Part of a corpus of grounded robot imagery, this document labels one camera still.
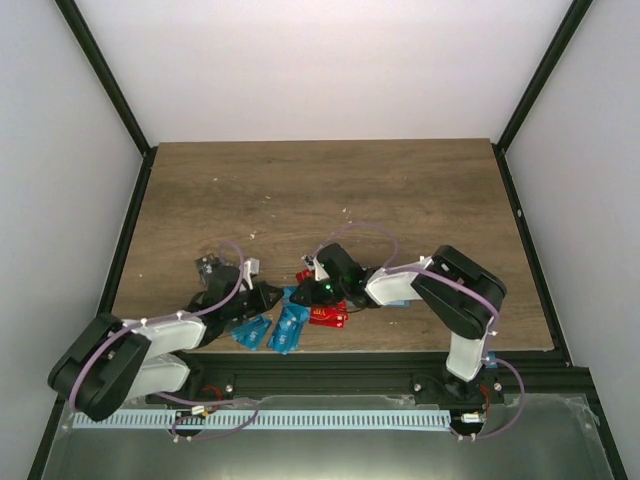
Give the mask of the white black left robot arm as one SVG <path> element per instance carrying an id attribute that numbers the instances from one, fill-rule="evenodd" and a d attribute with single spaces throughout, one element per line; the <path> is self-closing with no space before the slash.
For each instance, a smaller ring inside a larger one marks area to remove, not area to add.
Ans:
<path id="1" fill-rule="evenodd" d="M 96 315 L 53 366 L 48 385 L 73 410 L 96 421 L 127 401 L 156 393 L 171 393 L 184 404 L 196 402 L 205 381 L 181 352 L 204 347 L 245 325 L 284 296 L 282 288 L 257 280 L 259 262 L 253 258 L 241 266 L 201 258 L 197 269 L 203 291 L 164 319 Z"/>

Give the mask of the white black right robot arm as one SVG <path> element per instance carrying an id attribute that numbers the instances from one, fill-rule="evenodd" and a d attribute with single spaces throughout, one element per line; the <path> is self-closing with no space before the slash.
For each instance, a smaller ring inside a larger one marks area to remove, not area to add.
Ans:
<path id="1" fill-rule="evenodd" d="M 333 307 L 343 300 L 364 309 L 424 302 L 451 333 L 444 389 L 458 403 L 480 390 L 488 365 L 488 339 L 496 334 L 507 287 L 462 252 L 440 246 L 432 255 L 400 266 L 363 267 L 338 243 L 305 258 L 311 275 L 290 295 L 304 307 Z"/>

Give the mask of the blue card holder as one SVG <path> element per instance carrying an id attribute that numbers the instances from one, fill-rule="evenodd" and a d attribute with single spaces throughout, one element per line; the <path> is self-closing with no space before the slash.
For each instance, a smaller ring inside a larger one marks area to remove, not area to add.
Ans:
<path id="1" fill-rule="evenodd" d="M 386 303 L 384 306 L 386 307 L 394 307 L 394 308 L 407 308 L 411 305 L 411 301 L 409 300 L 398 300 Z"/>

